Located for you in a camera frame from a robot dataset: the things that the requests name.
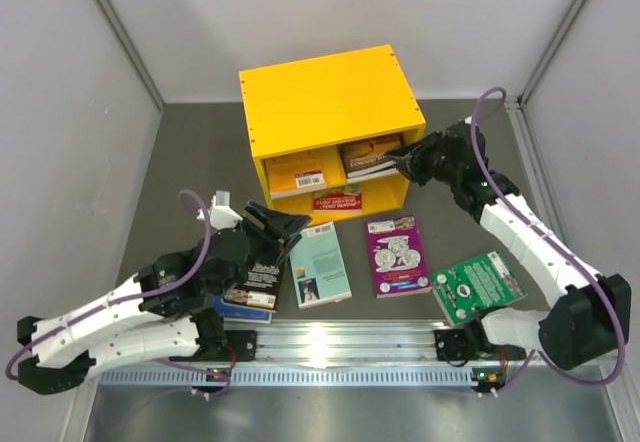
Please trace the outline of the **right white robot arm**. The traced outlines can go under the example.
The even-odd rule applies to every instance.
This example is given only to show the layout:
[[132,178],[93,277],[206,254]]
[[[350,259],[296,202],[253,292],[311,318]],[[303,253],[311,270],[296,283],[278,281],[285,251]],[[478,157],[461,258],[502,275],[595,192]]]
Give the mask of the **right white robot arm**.
[[614,370],[605,380],[618,377],[629,341],[630,284],[582,261],[534,214],[507,176],[489,169],[485,138],[475,125],[459,121],[387,155],[410,182],[447,185],[457,206],[511,253],[549,306],[547,311],[483,311],[465,325],[473,355],[486,359],[503,345],[517,346],[538,352],[553,370],[567,375],[615,352]]

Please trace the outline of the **purple cartoon cover book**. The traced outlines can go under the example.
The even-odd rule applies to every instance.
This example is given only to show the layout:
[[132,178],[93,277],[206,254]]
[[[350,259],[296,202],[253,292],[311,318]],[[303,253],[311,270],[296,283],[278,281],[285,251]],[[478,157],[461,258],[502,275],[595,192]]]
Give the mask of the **purple cartoon cover book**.
[[377,298],[431,291],[425,252],[414,215],[368,222],[366,230]]

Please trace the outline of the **light teal cover book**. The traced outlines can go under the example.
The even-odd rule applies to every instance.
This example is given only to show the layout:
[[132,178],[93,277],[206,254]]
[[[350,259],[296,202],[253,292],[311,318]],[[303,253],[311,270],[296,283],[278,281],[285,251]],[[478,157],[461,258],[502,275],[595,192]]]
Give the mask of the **light teal cover book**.
[[352,297],[335,224],[304,229],[289,260],[300,309]]

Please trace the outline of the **blue sunset cover book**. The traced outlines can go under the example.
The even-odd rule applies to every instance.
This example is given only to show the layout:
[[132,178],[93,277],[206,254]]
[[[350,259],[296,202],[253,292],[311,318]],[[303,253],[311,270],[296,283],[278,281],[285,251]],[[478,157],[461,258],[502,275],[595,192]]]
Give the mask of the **blue sunset cover book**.
[[262,309],[226,303],[221,297],[213,296],[211,307],[225,320],[239,323],[270,324],[272,313]]

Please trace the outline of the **orange Roald Dahl book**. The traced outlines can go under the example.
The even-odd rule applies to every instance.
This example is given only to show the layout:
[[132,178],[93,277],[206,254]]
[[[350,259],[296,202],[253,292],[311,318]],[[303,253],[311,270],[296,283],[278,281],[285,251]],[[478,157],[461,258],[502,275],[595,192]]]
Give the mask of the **orange Roald Dahl book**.
[[272,198],[283,198],[327,187],[319,153],[303,151],[269,158],[265,170]]

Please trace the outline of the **brown Edward Tulane book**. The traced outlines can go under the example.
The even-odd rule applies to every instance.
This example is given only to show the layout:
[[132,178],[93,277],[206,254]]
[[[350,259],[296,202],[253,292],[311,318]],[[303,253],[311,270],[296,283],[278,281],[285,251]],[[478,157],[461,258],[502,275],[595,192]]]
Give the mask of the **brown Edward Tulane book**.
[[394,167],[387,153],[402,146],[399,133],[342,144],[339,154],[348,179],[368,176]]

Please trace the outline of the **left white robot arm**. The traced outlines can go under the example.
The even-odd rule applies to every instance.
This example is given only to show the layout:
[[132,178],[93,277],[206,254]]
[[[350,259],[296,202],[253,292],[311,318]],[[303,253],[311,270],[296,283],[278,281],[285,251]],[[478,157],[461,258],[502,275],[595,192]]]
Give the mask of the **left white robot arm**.
[[211,203],[190,190],[204,236],[165,254],[105,295],[64,315],[27,316],[16,324],[21,349],[8,379],[40,395],[74,389],[121,366],[156,359],[214,360],[228,347],[213,298],[244,283],[258,265],[277,267],[311,217],[248,202],[239,214],[218,192]]

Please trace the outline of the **black cover book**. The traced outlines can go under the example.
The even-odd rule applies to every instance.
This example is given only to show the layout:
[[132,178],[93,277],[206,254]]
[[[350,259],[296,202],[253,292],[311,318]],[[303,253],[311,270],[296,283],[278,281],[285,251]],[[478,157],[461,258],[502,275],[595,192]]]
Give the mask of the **black cover book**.
[[223,301],[268,312],[275,312],[283,279],[282,266],[267,266],[256,263],[248,271],[247,279],[228,290]]

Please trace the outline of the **red treehouse book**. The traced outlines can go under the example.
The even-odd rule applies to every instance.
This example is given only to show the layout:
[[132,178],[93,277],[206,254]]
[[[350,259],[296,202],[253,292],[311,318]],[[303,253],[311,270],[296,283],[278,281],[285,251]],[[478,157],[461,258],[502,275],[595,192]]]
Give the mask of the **red treehouse book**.
[[313,193],[314,213],[360,213],[363,193],[359,184],[349,184]]

